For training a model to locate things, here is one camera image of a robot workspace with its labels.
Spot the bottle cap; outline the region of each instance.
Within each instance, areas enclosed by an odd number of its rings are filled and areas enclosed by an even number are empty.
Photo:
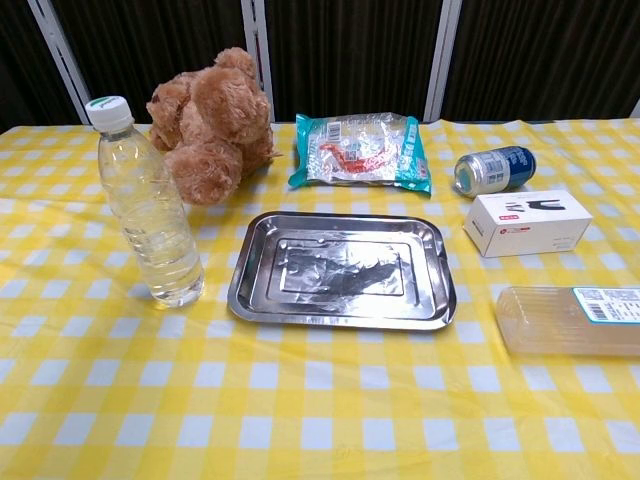
[[[133,123],[129,104],[123,97],[96,98],[87,103],[84,109],[91,124],[99,132],[122,130]]]

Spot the teddy bear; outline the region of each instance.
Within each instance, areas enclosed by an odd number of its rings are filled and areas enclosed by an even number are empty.
[[[256,77],[253,58],[234,47],[212,67],[181,73],[153,92],[151,143],[167,152],[164,161],[185,202],[225,201],[276,156],[271,105]]]

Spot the black curtain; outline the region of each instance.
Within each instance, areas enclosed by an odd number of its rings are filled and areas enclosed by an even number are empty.
[[[265,0],[278,121],[422,118],[441,0]]]
[[[53,0],[90,95],[122,95],[138,122],[174,75],[245,48],[240,0]]]
[[[0,0],[0,133],[17,125],[79,123],[26,1]]]
[[[640,97],[638,0],[462,2],[442,117],[627,117]]]

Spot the snack package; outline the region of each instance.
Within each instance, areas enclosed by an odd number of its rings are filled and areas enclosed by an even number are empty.
[[[418,120],[395,113],[330,118],[296,116],[300,166],[294,188],[332,185],[394,185],[431,194],[431,175]]]

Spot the yellow checkered tablecloth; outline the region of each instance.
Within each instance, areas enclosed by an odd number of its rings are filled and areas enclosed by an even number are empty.
[[[284,155],[226,205],[189,210],[206,271],[162,310],[105,205],[97,134],[0,136],[0,478],[640,478],[640,360],[513,357],[493,305],[508,285],[640,284],[640,120],[421,127],[434,195],[290,191]],[[451,187],[465,153],[517,144],[532,189],[593,214],[575,252],[483,259]],[[435,334],[266,326],[228,283],[269,210],[411,215],[445,237],[458,293]]]

